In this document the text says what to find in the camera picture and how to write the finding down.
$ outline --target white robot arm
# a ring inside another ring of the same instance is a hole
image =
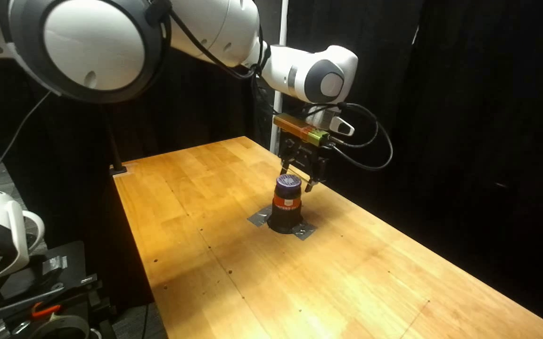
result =
[[[301,101],[346,98],[358,64],[348,49],[269,47],[258,32],[252,0],[0,0],[0,58],[81,101],[135,96],[167,45],[226,67],[260,67],[271,88]]]

